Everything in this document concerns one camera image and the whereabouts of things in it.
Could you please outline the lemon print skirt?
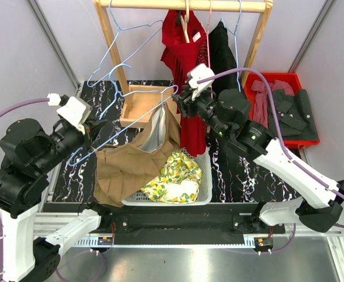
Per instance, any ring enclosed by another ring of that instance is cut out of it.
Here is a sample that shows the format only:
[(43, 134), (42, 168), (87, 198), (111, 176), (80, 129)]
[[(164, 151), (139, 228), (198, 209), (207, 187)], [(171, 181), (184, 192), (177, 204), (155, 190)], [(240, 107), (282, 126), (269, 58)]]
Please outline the lemon print skirt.
[(151, 201), (166, 204), (191, 204), (197, 200), (202, 170), (183, 150), (173, 152), (160, 174), (140, 191)]

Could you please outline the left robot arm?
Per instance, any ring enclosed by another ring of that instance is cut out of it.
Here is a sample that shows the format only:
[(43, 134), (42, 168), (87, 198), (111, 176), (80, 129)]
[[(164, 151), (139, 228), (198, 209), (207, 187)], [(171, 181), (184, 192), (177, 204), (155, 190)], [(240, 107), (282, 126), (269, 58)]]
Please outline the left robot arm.
[(111, 225), (110, 211), (97, 202), (66, 226), (46, 237), (35, 237), (33, 227), (49, 186), (48, 173), (76, 149), (90, 147), (105, 121), (89, 119), (83, 131), (60, 119), (51, 134), (35, 119), (11, 124), (0, 147), (0, 277), (4, 281), (44, 281), (57, 269), (62, 256), (81, 238)]

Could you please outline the tan pleated skirt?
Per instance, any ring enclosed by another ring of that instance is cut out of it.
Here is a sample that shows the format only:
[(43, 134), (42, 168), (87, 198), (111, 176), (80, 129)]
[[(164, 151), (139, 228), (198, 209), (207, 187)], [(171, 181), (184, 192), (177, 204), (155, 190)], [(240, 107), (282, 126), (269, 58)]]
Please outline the tan pleated skirt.
[(122, 207), (122, 201), (160, 175), (168, 157), (180, 148), (180, 125), (168, 105), (157, 107), (131, 142), (106, 145), (96, 154), (94, 197)]

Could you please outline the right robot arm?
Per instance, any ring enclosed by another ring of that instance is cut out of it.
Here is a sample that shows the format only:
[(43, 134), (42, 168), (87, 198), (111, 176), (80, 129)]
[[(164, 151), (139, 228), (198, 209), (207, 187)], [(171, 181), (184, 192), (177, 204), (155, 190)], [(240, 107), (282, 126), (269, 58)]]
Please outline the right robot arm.
[(313, 231), (327, 232), (343, 211), (344, 180), (329, 179), (283, 147), (266, 127), (251, 120), (251, 103), (236, 89), (216, 97), (184, 87), (173, 101), (182, 117), (200, 117), (236, 155), (276, 174), (299, 193), (295, 200), (260, 203), (251, 217), (252, 229), (263, 233), (277, 224), (302, 223)]

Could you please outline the cream wooden hanger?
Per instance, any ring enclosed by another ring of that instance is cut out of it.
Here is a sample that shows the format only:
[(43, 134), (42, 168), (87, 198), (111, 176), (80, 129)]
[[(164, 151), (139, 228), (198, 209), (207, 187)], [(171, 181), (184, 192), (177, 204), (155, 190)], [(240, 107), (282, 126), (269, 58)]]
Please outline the cream wooden hanger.
[(181, 23), (181, 27), (183, 29), (183, 34), (184, 34), (184, 39), (187, 43), (190, 43), (190, 38), (188, 35), (188, 22), (189, 22), (189, 18), (190, 18), (190, 3), (189, 0), (185, 0), (185, 15), (184, 16), (180, 16), (180, 23)]

